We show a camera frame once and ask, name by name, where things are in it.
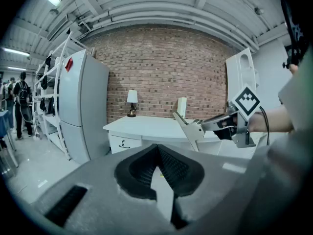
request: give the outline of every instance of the human hand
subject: human hand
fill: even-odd
[[[294,75],[298,71],[298,66],[294,64],[289,65],[290,72]]]
[[[233,122],[234,125],[237,126],[237,117],[233,117]],[[227,125],[226,121],[223,121],[222,126],[226,125]],[[248,131],[249,132],[263,131],[264,128],[266,128],[266,125],[263,115],[258,113],[253,114],[248,122]]]

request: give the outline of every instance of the black cable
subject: black cable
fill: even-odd
[[[79,8],[78,8],[78,6],[77,6],[76,0],[74,0],[74,2],[75,2],[75,4],[76,4],[76,8],[77,8],[77,10],[78,10],[78,12],[79,12],[79,17],[81,17],[82,14],[81,14],[80,11],[79,11]]]
[[[261,112],[262,112],[262,114],[263,114],[263,117],[264,117],[264,120],[265,120],[265,125],[266,125],[266,128],[267,128],[267,130],[268,130],[267,145],[269,145],[269,123],[268,123],[268,116],[267,116],[267,114],[266,114],[266,112],[265,112],[265,110],[263,109],[262,106],[260,106],[260,110],[261,110]]]

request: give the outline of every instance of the bag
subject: bag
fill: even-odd
[[[25,101],[26,102],[26,99],[27,99],[27,88],[28,88],[28,84],[25,83],[25,85],[23,86],[23,83],[21,81],[18,82],[19,85],[20,85],[20,91],[19,91],[19,94],[17,96],[17,102],[19,104],[21,104],[21,101]]]
[[[50,68],[50,66],[51,66],[51,58],[52,58],[52,55],[48,56],[45,59],[45,64],[48,65],[48,68]]]
[[[55,111],[54,111],[54,100],[53,100],[53,98],[51,98],[51,99],[50,99],[50,102],[49,102],[48,114],[52,114],[53,116],[55,115]]]
[[[45,75],[43,80],[41,81],[41,87],[45,90],[45,89],[47,89],[47,85],[48,85],[47,75]]]
[[[5,84],[2,88],[2,94],[4,99],[8,99],[10,94],[9,94],[9,84]]]
[[[22,117],[24,118],[25,122],[29,122],[29,123],[32,122],[32,113],[31,113],[31,110],[27,104],[20,106],[20,113],[21,113]]]
[[[45,99],[42,98],[41,101],[40,101],[40,109],[43,110],[44,112],[47,111],[47,108],[45,107]]]

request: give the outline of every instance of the drawer handle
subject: drawer handle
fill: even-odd
[[[123,147],[123,146],[120,146],[120,145],[119,145],[119,147],[121,147],[121,148],[126,148],[126,149],[130,149],[130,147]]]

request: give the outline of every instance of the ceiling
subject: ceiling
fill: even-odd
[[[264,10],[261,16],[255,13],[256,7]],[[102,18],[93,19],[101,14]],[[56,25],[66,15],[65,25],[50,40],[51,33],[58,28]],[[198,29],[239,49],[249,47],[252,52],[287,34],[280,0],[62,0],[57,7],[48,0],[27,0],[1,46],[26,51],[30,57],[1,51],[0,69],[11,66],[35,71],[50,50],[65,39],[69,28],[73,36],[80,39],[138,23]]]

